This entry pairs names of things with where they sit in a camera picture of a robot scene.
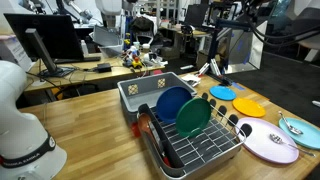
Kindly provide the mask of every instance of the blue plate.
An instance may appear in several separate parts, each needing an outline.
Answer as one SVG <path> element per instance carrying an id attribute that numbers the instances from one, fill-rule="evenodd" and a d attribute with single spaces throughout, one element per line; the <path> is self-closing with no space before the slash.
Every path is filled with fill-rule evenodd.
<path id="1" fill-rule="evenodd" d="M 280 128 L 286 132 L 297 144 L 310 149 L 320 149 L 320 130 L 311 124 L 287 117 L 288 122 L 297 129 L 300 129 L 303 134 L 297 135 L 289 131 L 283 119 L 279 120 Z"/>
<path id="2" fill-rule="evenodd" d="M 212 96 L 226 101 L 231 101 L 237 96 L 230 88 L 224 86 L 213 86 L 210 88 L 210 93 Z"/>
<path id="3" fill-rule="evenodd" d="M 166 123 L 174 123 L 180 108 L 190 99 L 191 93 L 180 86 L 174 86 L 164 91 L 156 104 L 159 119 Z"/>

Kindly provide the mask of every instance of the keyboard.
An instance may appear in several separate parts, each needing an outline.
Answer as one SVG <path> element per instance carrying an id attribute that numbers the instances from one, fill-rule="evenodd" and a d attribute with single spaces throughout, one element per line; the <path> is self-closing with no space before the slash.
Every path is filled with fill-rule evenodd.
<path id="1" fill-rule="evenodd" d="M 100 61 L 100 59 L 101 59 L 100 56 L 85 57 L 83 59 L 56 59 L 54 63 L 66 64 L 66 63 L 94 62 L 94 61 Z"/>

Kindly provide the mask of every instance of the light blue plate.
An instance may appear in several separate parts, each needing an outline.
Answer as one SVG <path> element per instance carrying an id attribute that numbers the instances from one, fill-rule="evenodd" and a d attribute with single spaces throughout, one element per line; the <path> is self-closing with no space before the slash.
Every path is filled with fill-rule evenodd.
<path id="1" fill-rule="evenodd" d="M 237 96 L 233 90 L 224 86 L 213 86 L 210 88 L 210 93 L 212 96 L 226 101 L 231 101 Z"/>
<path id="2" fill-rule="evenodd" d="M 289 117 L 287 117 L 287 120 L 292 126 L 300 129 L 303 132 L 303 134 L 300 135 L 292 133 L 287 128 L 284 120 L 279 120 L 280 128 L 286 132 L 296 143 L 310 149 L 320 149 L 320 130 L 302 120 Z"/>

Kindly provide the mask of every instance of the green plate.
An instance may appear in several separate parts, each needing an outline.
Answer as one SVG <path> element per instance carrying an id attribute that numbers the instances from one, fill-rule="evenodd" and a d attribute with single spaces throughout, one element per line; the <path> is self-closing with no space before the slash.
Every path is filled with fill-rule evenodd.
<path id="1" fill-rule="evenodd" d="M 179 110 L 176 118 L 176 129 L 183 137 L 193 137 L 201 133 L 211 116 L 211 106 L 202 98 L 194 98 L 186 102 Z"/>

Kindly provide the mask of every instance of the plastic bin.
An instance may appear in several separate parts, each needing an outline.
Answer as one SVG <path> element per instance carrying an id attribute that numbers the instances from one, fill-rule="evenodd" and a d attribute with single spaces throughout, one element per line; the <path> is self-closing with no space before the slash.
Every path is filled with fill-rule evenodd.
<path id="1" fill-rule="evenodd" d="M 148 104 L 151 110 L 155 111 L 158 98 L 169 87 L 181 86 L 186 88 L 192 96 L 197 94 L 195 89 L 173 72 L 120 81 L 117 85 L 122 110 L 129 125 L 137 121 L 140 105 Z"/>

